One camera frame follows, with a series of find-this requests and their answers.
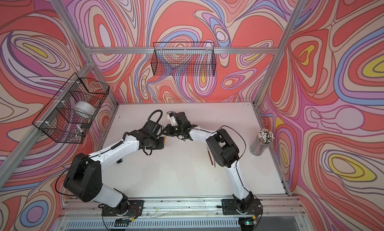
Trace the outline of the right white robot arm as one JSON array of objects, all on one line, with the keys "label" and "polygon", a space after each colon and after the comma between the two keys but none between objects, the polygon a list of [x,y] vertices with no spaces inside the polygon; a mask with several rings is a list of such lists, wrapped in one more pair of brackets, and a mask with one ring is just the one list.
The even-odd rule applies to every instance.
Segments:
[{"label": "right white robot arm", "polygon": [[165,135],[182,140],[205,143],[216,164],[223,167],[233,188],[233,198],[236,211],[246,213],[254,201],[254,195],[248,191],[243,182],[243,175],[238,166],[240,150],[228,132],[220,128],[217,131],[207,131],[197,125],[192,125],[184,112],[167,113],[170,124],[165,128]]}]

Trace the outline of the aluminium frame corner post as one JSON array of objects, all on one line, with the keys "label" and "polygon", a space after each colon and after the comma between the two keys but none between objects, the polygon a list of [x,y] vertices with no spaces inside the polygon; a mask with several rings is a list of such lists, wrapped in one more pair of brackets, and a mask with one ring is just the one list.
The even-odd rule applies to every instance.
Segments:
[{"label": "aluminium frame corner post", "polygon": [[92,71],[95,78],[98,81],[107,84],[103,74],[101,73],[99,68],[96,66],[91,54],[88,52],[87,50],[88,47],[85,45],[82,37],[80,36],[80,33],[77,30],[74,22],[72,21],[71,16],[67,11],[62,0],[49,0],[49,1],[54,7],[57,14],[59,15],[60,19],[62,20],[64,28],[69,33],[69,35],[73,38],[80,54],[85,58],[86,67],[84,67],[83,71],[79,71],[78,76],[85,77]]}]

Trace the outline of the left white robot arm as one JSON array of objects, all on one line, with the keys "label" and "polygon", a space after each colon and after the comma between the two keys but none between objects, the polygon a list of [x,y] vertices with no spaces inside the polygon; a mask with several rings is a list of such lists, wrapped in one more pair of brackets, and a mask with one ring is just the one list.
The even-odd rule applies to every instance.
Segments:
[{"label": "left white robot arm", "polygon": [[83,202],[97,202],[115,209],[120,215],[130,206],[127,196],[102,181],[102,173],[125,156],[139,150],[161,150],[164,138],[161,125],[147,121],[143,128],[125,132],[121,140],[107,148],[76,155],[64,180],[64,188]]}]

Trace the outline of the silver tape roll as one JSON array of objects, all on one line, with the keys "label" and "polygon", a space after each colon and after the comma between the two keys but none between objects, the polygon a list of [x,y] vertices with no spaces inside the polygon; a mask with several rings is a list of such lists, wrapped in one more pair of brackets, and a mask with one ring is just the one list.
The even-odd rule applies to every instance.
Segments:
[{"label": "silver tape roll", "polygon": [[91,104],[85,102],[85,101],[78,101],[73,107],[72,110],[80,117],[84,119],[90,119],[95,111],[96,108],[93,107]]}]

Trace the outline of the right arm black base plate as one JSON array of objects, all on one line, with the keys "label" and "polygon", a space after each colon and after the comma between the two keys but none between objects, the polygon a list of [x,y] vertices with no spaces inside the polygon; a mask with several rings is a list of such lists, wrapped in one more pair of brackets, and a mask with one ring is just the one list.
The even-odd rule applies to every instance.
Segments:
[{"label": "right arm black base plate", "polygon": [[263,206],[258,199],[247,202],[241,202],[235,199],[222,199],[220,208],[225,216],[252,215],[257,217],[263,214]]}]

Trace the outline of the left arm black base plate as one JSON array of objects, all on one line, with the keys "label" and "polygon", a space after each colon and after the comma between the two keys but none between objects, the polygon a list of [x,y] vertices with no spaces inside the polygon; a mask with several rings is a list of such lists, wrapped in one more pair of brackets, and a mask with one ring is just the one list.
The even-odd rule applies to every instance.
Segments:
[{"label": "left arm black base plate", "polygon": [[144,208],[144,200],[127,200],[123,201],[116,208],[107,205],[100,205],[103,217],[132,217],[137,218],[142,215]]}]

